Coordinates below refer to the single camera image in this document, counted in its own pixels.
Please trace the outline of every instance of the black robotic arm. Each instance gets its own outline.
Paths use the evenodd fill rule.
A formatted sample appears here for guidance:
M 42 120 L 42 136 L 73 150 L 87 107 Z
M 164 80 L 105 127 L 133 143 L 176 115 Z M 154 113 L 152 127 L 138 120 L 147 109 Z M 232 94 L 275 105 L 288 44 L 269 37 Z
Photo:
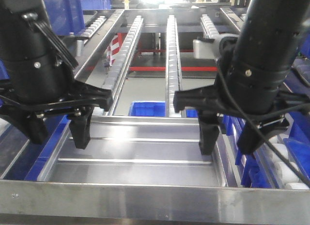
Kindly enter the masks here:
M 51 30 L 43 0 L 0 0 L 0 14 L 0 59 L 10 77 L 0 80 L 0 118 L 41 144 L 44 118 L 67 114 L 76 147 L 84 149 L 93 108 L 109 110 L 111 91 L 74 79 L 78 63 Z

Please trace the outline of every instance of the metal sheet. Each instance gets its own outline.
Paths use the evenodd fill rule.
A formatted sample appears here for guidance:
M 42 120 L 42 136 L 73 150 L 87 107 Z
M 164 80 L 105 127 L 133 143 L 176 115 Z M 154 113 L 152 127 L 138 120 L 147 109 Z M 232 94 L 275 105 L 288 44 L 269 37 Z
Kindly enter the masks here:
M 237 16 L 230 8 L 221 8 L 220 9 L 221 17 L 224 21 L 228 23 L 231 27 L 231 32 L 239 34 L 243 25 L 243 20 Z
M 53 166 L 46 167 L 40 179 L 72 183 L 226 185 L 225 177 L 217 169 L 220 165 L 200 154 L 197 121 L 163 121 L 130 122 L 126 117 L 118 117 L 113 122 L 105 122 L 104 118 L 93 122 L 87 149 L 75 149 L 73 141 L 65 138 L 56 161 L 49 161 Z
M 6 180 L 0 184 L 0 213 L 6 214 L 307 225 L 309 210 L 309 191 Z

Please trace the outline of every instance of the red bar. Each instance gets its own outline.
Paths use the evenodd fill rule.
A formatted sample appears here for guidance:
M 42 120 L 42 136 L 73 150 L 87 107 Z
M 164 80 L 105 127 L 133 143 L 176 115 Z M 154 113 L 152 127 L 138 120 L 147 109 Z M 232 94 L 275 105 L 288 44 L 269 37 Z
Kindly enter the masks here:
M 132 66 L 131 71 L 165 71 L 164 66 Z M 182 71 L 217 71 L 215 66 L 183 66 Z

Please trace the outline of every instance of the metal bar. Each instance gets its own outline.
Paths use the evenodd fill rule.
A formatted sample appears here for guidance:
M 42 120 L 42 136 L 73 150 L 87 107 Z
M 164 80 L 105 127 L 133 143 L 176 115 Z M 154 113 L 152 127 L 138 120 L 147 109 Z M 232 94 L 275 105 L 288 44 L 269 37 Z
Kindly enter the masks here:
M 174 21 L 175 26 L 175 44 L 176 44 L 176 55 L 177 55 L 177 63 L 178 63 L 178 79 L 179 79 L 179 90 L 183 90 L 182 86 L 182 67 L 181 67 L 181 55 L 180 55 L 180 46 L 179 46 L 179 32 L 178 32 L 178 25 L 176 23 L 176 20 Z M 181 117 L 186 117 L 185 110 L 181 111 Z
M 309 201 L 307 190 L 7 180 L 0 187 L 0 213 L 44 216 L 308 225 Z
M 96 32 L 96 35 L 88 41 L 83 49 L 82 55 L 76 57 L 79 66 L 74 70 L 76 80 L 81 82 L 87 80 L 91 73 L 91 71 L 86 70 L 87 67 L 96 66 L 123 22 L 124 10 L 115 11 Z
M 141 16 L 137 16 L 123 42 L 120 51 L 117 54 L 117 58 L 108 73 L 108 77 L 105 79 L 102 86 L 104 89 L 111 89 L 113 95 L 113 104 L 106 115 L 114 115 L 115 113 L 119 96 L 129 72 L 129 67 L 141 35 L 142 25 L 143 18 Z
M 236 13 L 234 13 L 230 8 L 221 8 L 220 15 L 226 22 L 228 22 L 228 25 L 231 27 L 233 33 L 240 33 L 243 20 L 238 17 Z
M 177 51 L 177 24 L 174 15 L 170 15 L 167 22 L 166 37 L 166 117 L 182 117 L 181 113 L 175 113 L 173 107 L 174 92 L 180 90 L 180 67 Z
M 132 66 L 131 71 L 165 71 L 163 66 Z M 216 66 L 182 66 L 182 71 L 217 71 Z
M 204 35 L 209 38 L 216 38 L 219 33 L 213 24 L 210 17 L 206 14 L 203 14 L 201 17 L 201 26 L 203 28 Z

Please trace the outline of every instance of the blue crate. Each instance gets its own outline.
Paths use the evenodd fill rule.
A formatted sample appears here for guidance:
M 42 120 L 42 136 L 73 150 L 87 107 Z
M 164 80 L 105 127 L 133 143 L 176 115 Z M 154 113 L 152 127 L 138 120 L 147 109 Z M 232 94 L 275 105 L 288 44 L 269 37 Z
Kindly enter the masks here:
M 284 143 L 295 159 L 300 171 L 310 177 L 310 145 L 294 139 L 284 139 Z
M 300 48 L 300 52 L 307 58 L 310 57 L 310 35 L 306 38 L 304 44 Z
M 44 3 L 57 35 L 77 34 L 85 28 L 81 0 L 44 0 Z
M 186 110 L 186 117 L 198 117 L 197 110 Z
M 5 66 L 3 62 L 0 60 L 0 80 L 6 80 L 8 79 L 8 73 L 6 72 Z
M 83 10 L 111 9 L 111 0 L 81 0 Z
M 129 116 L 164 117 L 164 101 L 134 101 L 131 103 Z

